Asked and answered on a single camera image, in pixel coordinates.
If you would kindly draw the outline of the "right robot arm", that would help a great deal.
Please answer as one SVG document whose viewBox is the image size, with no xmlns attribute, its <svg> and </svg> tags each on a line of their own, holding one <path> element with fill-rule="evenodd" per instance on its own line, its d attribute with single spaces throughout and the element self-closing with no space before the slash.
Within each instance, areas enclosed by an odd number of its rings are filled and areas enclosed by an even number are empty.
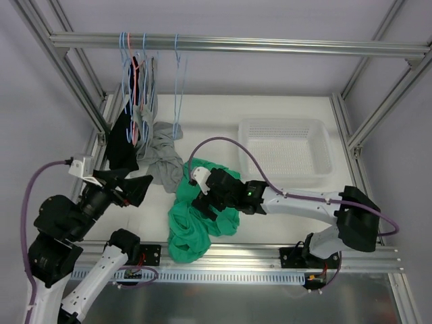
<svg viewBox="0 0 432 324">
<path fill-rule="evenodd" d="M 246 215 L 294 215 L 328 224 L 291 249 L 281 260 L 282 267 L 335 269 L 342 251 L 376 249 L 380 210 L 356 187 L 309 195 L 303 191 L 284 193 L 264 181 L 242 182 L 223 169 L 205 167 L 193 169 L 190 184 L 199 187 L 192 206 L 211 221 L 225 209 L 235 209 Z"/>
</svg>

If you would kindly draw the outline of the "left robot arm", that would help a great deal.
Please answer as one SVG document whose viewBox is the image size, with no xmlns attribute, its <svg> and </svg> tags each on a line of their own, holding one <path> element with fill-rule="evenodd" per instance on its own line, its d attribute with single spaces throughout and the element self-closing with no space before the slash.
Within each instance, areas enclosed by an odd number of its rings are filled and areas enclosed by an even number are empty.
<svg viewBox="0 0 432 324">
<path fill-rule="evenodd" d="M 128 170 L 94 171 L 78 202 L 63 195 L 50 196 L 39 208 L 34 226 L 38 236 L 26 243 L 26 212 L 40 168 L 31 178 L 22 203 L 20 228 L 24 268 L 28 279 L 25 323 L 81 323 L 115 272 L 138 264 L 140 238 L 126 229 L 114 231 L 96 265 L 67 296 L 63 294 L 76 261 L 83 252 L 77 242 L 111 206 L 139 207 L 153 177 L 129 179 Z"/>
</svg>

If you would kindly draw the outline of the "green tank top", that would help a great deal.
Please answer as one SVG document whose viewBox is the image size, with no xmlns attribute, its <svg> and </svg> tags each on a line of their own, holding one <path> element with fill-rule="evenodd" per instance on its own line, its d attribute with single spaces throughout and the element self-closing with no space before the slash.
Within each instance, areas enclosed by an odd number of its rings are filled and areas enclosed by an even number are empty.
<svg viewBox="0 0 432 324">
<path fill-rule="evenodd" d="M 168 211 L 169 256 L 177 263 L 191 263 L 202 257 L 211 246 L 211 237 L 233 236 L 240 226 L 240 213 L 233 208 L 219 212 L 212 221 L 192 206 L 200 192 L 189 184 L 188 166 L 183 166 L 183 178 L 175 193 L 173 206 Z"/>
</svg>

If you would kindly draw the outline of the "light blue wire hanger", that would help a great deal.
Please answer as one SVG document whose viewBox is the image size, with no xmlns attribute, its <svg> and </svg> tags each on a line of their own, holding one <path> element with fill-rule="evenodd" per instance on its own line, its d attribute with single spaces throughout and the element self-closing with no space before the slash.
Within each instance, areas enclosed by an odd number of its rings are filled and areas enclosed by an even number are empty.
<svg viewBox="0 0 432 324">
<path fill-rule="evenodd" d="M 175 83 L 174 83 L 174 119 L 173 119 L 173 128 L 172 135 L 173 139 L 177 140 L 179 135 L 180 128 L 180 115 L 182 111 L 182 101 L 184 96 L 184 89 L 186 83 L 186 74 L 188 71 L 188 56 L 185 56 L 184 63 L 182 63 L 182 54 L 180 53 L 180 35 L 175 35 L 174 40 L 174 51 L 175 51 L 175 60 L 176 60 L 176 75 L 175 75 Z"/>
</svg>

